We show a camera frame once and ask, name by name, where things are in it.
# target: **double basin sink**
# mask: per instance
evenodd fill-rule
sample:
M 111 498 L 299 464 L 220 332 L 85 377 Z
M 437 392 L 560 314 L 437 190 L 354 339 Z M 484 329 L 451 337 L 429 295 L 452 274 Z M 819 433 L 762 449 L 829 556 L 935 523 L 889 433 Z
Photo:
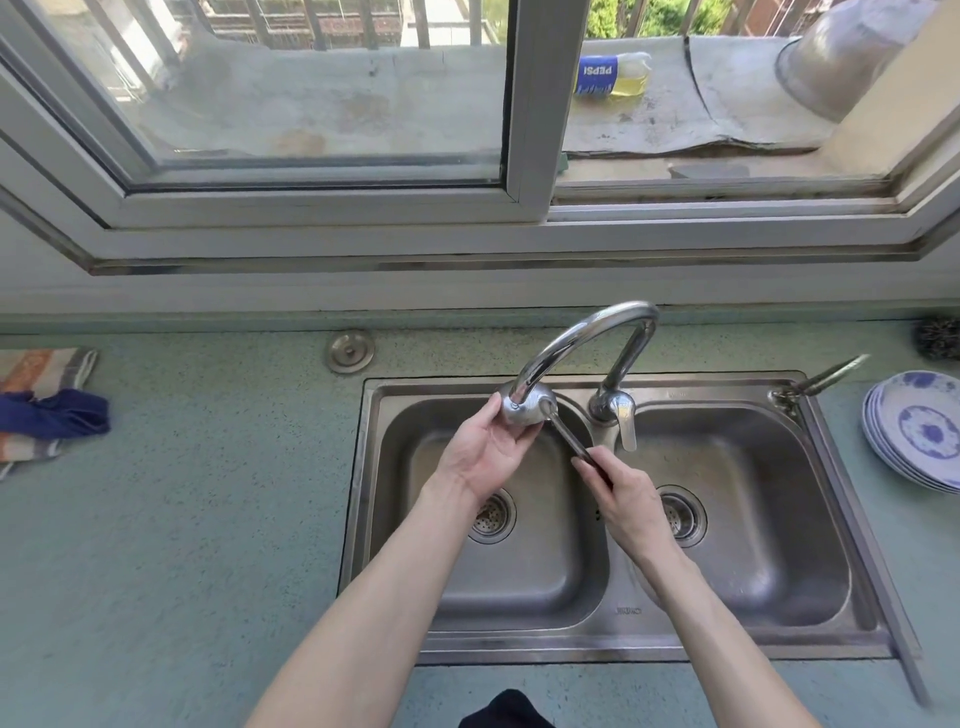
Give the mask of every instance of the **double basin sink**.
M 686 554 L 775 658 L 884 658 L 918 647 L 822 415 L 770 393 L 799 373 L 627 376 L 637 448 L 591 423 L 602 377 L 547 376 L 560 417 L 650 474 Z M 444 446 L 502 378 L 368 380 L 341 589 L 383 547 Z M 686 659 L 607 532 L 550 424 L 477 515 L 420 664 Z

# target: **hand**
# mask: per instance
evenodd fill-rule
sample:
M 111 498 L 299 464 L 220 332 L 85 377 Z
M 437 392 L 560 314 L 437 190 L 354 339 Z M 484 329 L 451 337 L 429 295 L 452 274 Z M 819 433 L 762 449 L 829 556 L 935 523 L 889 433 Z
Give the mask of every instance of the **hand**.
M 573 458 L 573 467 L 593 492 L 613 539 L 642 569 L 676 555 L 680 548 L 650 476 L 631 468 L 606 448 L 589 448 L 588 452 L 610 476 L 613 489 L 579 457 Z
M 494 393 L 460 425 L 437 465 L 436 476 L 464 487 L 478 508 L 514 474 L 542 427 L 532 425 L 515 436 L 499 414 L 500 395 Z

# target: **bottle label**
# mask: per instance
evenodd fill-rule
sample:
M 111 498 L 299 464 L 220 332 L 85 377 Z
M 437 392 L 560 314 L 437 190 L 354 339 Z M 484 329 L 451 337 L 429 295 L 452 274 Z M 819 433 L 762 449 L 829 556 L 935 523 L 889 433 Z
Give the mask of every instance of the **bottle label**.
M 577 69 L 576 94 L 607 96 L 616 83 L 616 56 L 582 56 Z

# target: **drain plug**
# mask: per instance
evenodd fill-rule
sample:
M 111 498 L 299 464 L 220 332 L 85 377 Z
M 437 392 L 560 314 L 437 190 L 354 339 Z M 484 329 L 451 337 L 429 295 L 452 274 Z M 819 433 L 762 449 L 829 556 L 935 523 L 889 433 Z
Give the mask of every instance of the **drain plug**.
M 499 490 L 480 506 L 469 535 L 478 544 L 496 544 L 510 535 L 515 524 L 514 500 L 509 493 Z
M 690 548 L 703 541 L 707 535 L 707 511 L 700 499 L 679 485 L 663 485 L 657 492 L 677 543 Z

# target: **person's left hand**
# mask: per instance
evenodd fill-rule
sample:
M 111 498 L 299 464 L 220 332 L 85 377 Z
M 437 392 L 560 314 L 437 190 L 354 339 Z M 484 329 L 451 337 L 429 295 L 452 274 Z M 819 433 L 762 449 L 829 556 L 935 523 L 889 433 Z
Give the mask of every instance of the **person's left hand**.
M 460 425 L 437 465 L 436 475 L 466 488 L 478 507 L 514 474 L 542 427 L 531 425 L 515 436 L 499 413 L 500 395 L 493 393 Z

